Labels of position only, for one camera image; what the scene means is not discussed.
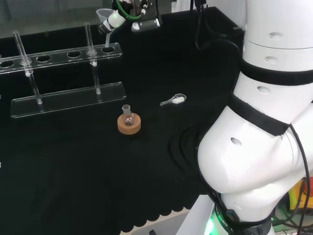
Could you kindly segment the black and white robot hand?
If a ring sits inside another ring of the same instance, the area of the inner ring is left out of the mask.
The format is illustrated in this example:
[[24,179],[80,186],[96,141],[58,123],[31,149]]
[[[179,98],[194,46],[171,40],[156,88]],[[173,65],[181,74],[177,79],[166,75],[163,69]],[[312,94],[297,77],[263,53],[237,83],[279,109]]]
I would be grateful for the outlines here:
[[98,9],[96,13],[100,20],[98,30],[101,34],[112,33],[126,21],[126,19],[118,13],[118,10]]

